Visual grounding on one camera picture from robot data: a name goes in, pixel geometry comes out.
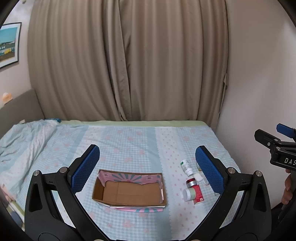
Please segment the person's right hand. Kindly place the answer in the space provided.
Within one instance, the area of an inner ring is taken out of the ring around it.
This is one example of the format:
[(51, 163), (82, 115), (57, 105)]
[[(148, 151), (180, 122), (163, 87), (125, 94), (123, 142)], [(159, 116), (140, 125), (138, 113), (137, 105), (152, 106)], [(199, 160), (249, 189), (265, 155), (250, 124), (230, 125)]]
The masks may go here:
[(284, 192), (283, 192), (283, 196), (281, 198), (281, 203), (283, 205), (287, 205), (291, 201), (292, 193), (293, 193), (293, 191), (291, 190), (292, 180), (291, 180), (290, 170), (285, 169), (285, 172), (288, 173), (289, 175), (285, 180), (285, 189), (284, 189)]

